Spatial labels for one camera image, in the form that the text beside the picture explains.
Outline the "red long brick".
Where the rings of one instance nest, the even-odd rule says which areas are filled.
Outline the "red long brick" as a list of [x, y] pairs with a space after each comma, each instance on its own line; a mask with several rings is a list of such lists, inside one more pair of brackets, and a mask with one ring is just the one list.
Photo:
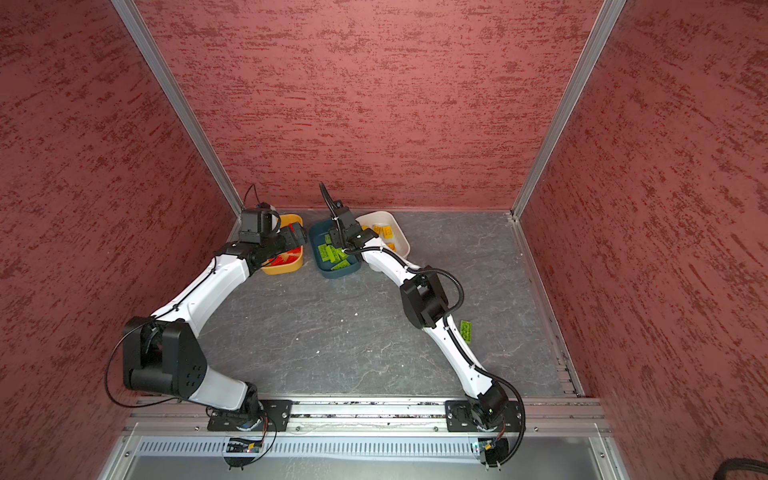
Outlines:
[[299, 247], [299, 248], [293, 249], [288, 253], [288, 255], [289, 255], [290, 261], [297, 261], [303, 255], [303, 248]]

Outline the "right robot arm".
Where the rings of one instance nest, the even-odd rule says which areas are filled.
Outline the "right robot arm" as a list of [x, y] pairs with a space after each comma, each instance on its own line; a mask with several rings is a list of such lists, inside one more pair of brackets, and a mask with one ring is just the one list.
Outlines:
[[327, 208], [333, 222], [332, 244], [398, 286], [407, 319], [433, 340], [458, 377], [473, 424], [493, 431], [505, 423], [505, 414], [511, 413], [519, 431], [524, 432], [526, 414], [521, 395], [510, 382], [482, 367], [453, 319], [465, 298], [458, 279], [443, 269], [409, 262], [373, 229], [363, 228], [342, 202], [329, 200]]

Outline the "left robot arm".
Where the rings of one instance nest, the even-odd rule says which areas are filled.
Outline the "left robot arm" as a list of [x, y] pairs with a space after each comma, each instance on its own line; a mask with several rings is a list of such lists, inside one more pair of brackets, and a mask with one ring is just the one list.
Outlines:
[[285, 223], [269, 204], [243, 211], [237, 238], [216, 251], [203, 273], [167, 305], [126, 323], [118, 342], [124, 386], [203, 405], [240, 431], [265, 427], [257, 388], [211, 367], [198, 337], [238, 286], [306, 243], [303, 225]]

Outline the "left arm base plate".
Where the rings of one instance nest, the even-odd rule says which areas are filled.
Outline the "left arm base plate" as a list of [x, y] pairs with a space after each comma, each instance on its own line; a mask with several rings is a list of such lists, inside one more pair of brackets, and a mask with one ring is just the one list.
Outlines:
[[284, 432], [294, 402], [283, 399], [257, 400], [255, 405], [245, 404], [237, 411], [207, 407], [209, 432], [255, 434], [264, 429]]

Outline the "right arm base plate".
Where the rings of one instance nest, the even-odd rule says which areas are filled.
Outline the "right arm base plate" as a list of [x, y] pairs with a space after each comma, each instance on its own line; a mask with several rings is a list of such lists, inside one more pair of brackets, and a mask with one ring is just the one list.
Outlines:
[[449, 432], [517, 433], [521, 428], [522, 411], [518, 401], [511, 400], [502, 408], [484, 410], [478, 402], [448, 400], [444, 403]]

